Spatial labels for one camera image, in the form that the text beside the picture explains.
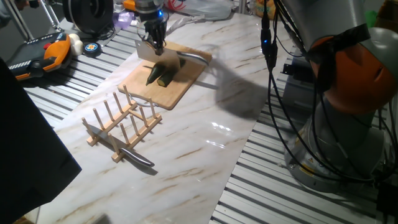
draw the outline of cucumber slice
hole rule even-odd
[[[166,71],[158,80],[157,84],[159,84],[162,87],[167,87],[170,82],[172,82],[174,75],[176,74],[176,71],[169,70]]]

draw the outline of knife handle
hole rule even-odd
[[[130,157],[131,159],[133,159],[134,161],[138,162],[141,165],[144,165],[146,167],[153,167],[155,165],[153,162],[149,161],[144,156],[142,156],[136,152],[131,152],[124,148],[120,148],[120,150],[122,152],[124,152],[125,155],[127,155],[128,157]]]

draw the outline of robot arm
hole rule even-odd
[[[157,55],[163,53],[166,38],[167,18],[162,11],[163,0],[136,0],[136,10],[144,23],[145,32],[149,34],[148,42]]]

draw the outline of wooden peg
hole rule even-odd
[[[111,118],[111,121],[114,121],[111,109],[109,108],[108,102],[106,100],[104,100],[104,104],[105,104],[106,110],[108,111],[109,117]]]
[[[126,130],[124,129],[124,126],[122,123],[120,123],[120,129],[122,129],[122,133],[123,133],[124,139],[126,140],[126,144],[130,144],[129,138],[127,137]]]
[[[111,143],[112,143],[114,151],[119,155],[120,154],[120,150],[118,148],[118,145],[116,145],[116,142],[114,141],[114,138],[113,138],[112,134],[108,133],[108,137],[111,140]]]
[[[132,105],[131,100],[130,100],[130,96],[129,96],[129,92],[127,91],[126,84],[123,84],[123,88],[124,88],[124,92],[126,94],[127,102],[129,102],[129,105]]]
[[[120,106],[120,102],[118,100],[118,96],[116,95],[115,92],[113,92],[113,96],[114,96],[114,100],[116,100],[116,104],[118,105],[120,113],[123,113],[122,106]]]
[[[130,119],[131,119],[132,126],[134,127],[134,130],[136,132],[136,135],[139,136],[136,121],[134,120],[134,116],[132,114],[130,114]]]
[[[142,109],[142,106],[139,107],[139,111],[141,112],[142,121],[144,122],[145,127],[148,127],[147,118],[145,117],[144,110]]]
[[[88,125],[86,118],[81,118],[81,120],[83,121],[83,124],[86,126],[88,134],[94,139],[95,135],[93,133],[93,131],[91,130],[90,126]]]
[[[148,102],[150,103],[150,109],[152,110],[152,116],[154,117],[154,119],[156,119],[155,108],[154,108],[154,105],[152,105],[152,98],[149,98]]]
[[[98,122],[99,122],[99,125],[101,126],[101,129],[102,129],[102,130],[105,130],[105,127],[104,127],[104,125],[102,124],[101,118],[100,118],[100,116],[98,115],[97,109],[93,108],[93,111],[94,111],[95,116],[97,117],[97,120],[98,120]]]

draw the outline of orange device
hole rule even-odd
[[[136,3],[134,2],[134,0],[125,0],[123,2],[124,7],[128,10],[132,10],[135,11],[136,10]]]
[[[66,67],[71,58],[69,35],[56,32],[23,43],[7,61],[7,66],[20,81]]]

